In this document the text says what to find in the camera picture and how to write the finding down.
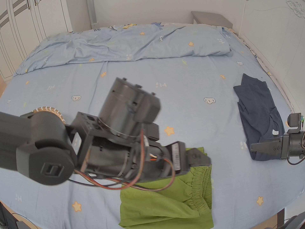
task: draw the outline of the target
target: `star print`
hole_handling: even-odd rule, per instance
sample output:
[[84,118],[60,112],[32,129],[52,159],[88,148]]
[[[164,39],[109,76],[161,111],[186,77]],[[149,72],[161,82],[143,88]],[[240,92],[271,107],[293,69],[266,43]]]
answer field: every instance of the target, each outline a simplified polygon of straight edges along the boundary
[[263,197],[258,197],[258,200],[256,202],[258,203],[259,206],[261,206],[262,203],[264,203]]
[[72,207],[74,208],[75,212],[81,211],[81,204],[77,203],[76,201],[74,204],[72,204]]
[[169,126],[164,131],[166,132],[167,135],[175,134],[173,128]]

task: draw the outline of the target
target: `gray nightstand top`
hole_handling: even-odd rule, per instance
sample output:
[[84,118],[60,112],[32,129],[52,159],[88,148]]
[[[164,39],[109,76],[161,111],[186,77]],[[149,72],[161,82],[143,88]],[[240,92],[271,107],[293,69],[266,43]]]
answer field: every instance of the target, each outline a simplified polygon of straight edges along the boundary
[[192,15],[198,24],[233,27],[233,24],[220,14],[192,11]]

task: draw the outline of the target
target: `folded green clothing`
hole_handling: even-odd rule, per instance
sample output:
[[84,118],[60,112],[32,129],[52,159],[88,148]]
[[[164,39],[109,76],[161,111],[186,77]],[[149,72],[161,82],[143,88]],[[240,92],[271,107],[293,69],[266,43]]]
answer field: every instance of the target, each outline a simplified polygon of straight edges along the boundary
[[[121,222],[124,228],[210,229],[212,219],[211,167],[192,167],[190,172],[177,176],[174,183],[160,192],[124,189],[121,198]],[[169,179],[140,183],[156,189]]]

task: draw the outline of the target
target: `white label sticker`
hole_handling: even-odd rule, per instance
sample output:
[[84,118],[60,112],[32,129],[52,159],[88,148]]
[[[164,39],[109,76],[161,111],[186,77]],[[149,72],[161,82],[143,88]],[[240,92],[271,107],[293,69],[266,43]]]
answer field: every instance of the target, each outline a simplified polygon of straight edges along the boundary
[[272,130],[273,135],[278,135],[278,131]]
[[175,171],[181,170],[180,153],[179,153],[179,144],[178,143],[174,143],[172,145],[172,155],[173,155],[173,166],[175,168]]
[[147,137],[144,135],[144,145],[145,147],[149,147],[149,142],[147,140]]

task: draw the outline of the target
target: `headboard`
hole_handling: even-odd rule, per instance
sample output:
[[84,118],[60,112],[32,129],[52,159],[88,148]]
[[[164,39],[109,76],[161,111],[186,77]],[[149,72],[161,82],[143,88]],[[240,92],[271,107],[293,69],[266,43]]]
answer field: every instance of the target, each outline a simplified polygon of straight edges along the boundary
[[233,29],[305,114],[305,0],[240,0]]

